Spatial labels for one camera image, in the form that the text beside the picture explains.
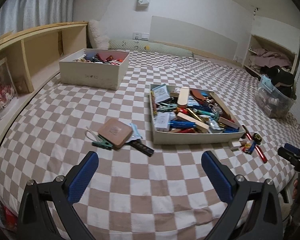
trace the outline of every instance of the white paper box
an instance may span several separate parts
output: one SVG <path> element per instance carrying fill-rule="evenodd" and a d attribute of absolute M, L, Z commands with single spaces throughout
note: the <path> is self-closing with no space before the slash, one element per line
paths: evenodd
<path fill-rule="evenodd" d="M 121 59 L 120 65 L 76 62 L 83 54 L 94 56 L 99 53 L 105 60 L 109 56 Z M 129 53 L 108 49 L 82 49 L 59 61 L 61 82 L 74 85 L 90 86 L 117 90 L 129 66 Z"/>
<path fill-rule="evenodd" d="M 160 86 L 160 84 L 151 84 L 150 90 Z M 175 86 L 168 86 L 168 91 L 173 92 L 173 90 L 176 88 Z M 236 133 L 169 133 L 169 132 L 159 132 L 156 130 L 153 124 L 153 108 L 152 108 L 152 98 L 151 93 L 149 93 L 150 98 L 150 108 L 151 108 L 151 126 L 152 126 L 152 132 L 153 132 L 153 143 L 154 144 L 170 144 L 170 145 L 178 145 L 178 144 L 210 144 L 210 143 L 227 143 L 233 139 L 239 139 L 244 133 L 244 129 L 239 124 L 237 118 L 231 114 L 228 107 L 221 101 L 221 99 L 213 92 L 209 90 L 199 90 L 204 93 L 210 94 L 213 93 L 213 97 L 217 98 L 219 101 L 219 105 L 228 113 L 231 115 L 231 119 L 234 120 L 236 124 L 240 126 L 239 132 Z"/>

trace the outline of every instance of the red metal rod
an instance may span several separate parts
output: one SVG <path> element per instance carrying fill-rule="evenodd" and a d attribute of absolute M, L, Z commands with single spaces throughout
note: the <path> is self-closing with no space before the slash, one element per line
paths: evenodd
<path fill-rule="evenodd" d="M 251 134 L 249 133 L 248 129 L 247 129 L 244 125 L 243 125 L 242 127 L 245 129 L 246 135 L 247 135 L 248 139 L 249 139 L 249 140 L 252 140 L 252 136 L 251 136 Z M 267 160 L 266 156 L 263 154 L 263 152 L 262 152 L 260 146 L 259 146 L 259 145 L 256 145 L 255 149 L 256 149 L 258 155 L 260 156 L 261 160 L 263 161 L 263 163 L 267 163 L 268 160 Z"/>

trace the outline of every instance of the plush toy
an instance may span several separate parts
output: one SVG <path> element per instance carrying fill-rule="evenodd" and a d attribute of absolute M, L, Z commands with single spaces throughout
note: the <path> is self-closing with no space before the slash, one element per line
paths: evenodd
<path fill-rule="evenodd" d="M 10 100 L 13 98 L 14 89 L 10 85 L 3 85 L 0 78 L 0 109 L 7 106 Z"/>

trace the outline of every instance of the screw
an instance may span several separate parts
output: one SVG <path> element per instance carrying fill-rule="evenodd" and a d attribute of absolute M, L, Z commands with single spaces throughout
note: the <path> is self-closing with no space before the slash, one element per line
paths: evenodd
<path fill-rule="evenodd" d="M 28 180 L 28 182 L 27 182 L 28 186 L 32 186 L 33 184 L 34 184 L 34 180 L 33 179 Z"/>
<path fill-rule="evenodd" d="M 65 176 L 63 176 L 63 175 L 59 175 L 56 177 L 57 182 L 62 182 L 64 179 L 65 179 Z"/>
<path fill-rule="evenodd" d="M 236 176 L 237 181 L 243 182 L 244 181 L 244 176 L 238 175 Z"/>
<path fill-rule="evenodd" d="M 272 179 L 266 179 L 266 183 L 268 185 L 273 185 L 273 180 Z"/>

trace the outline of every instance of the mattress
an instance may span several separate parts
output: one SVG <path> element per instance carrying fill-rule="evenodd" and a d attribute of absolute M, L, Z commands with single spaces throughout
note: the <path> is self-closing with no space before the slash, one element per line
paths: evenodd
<path fill-rule="evenodd" d="M 149 84 L 215 91 L 241 124 L 263 138 L 268 158 L 231 151 L 227 144 L 153 145 Z M 18 214 L 26 182 L 52 181 L 65 175 L 90 151 L 99 168 L 74 208 L 96 239 L 200 239 L 226 208 L 201 167 L 201 155 L 213 150 L 221 163 L 248 180 L 274 180 L 282 190 L 293 167 L 277 155 L 278 147 L 300 147 L 300 125 L 266 117 L 253 98 L 258 80 L 240 68 L 210 61 L 155 53 L 131 52 L 130 64 L 117 91 L 62 84 L 57 75 L 25 107 L 0 147 L 0 200 Z M 151 158 L 124 146 L 118 151 L 95 148 L 85 137 L 110 117 L 137 125 Z M 242 224 L 252 203 L 246 206 Z M 61 235 L 66 233 L 54 206 L 51 213 Z"/>

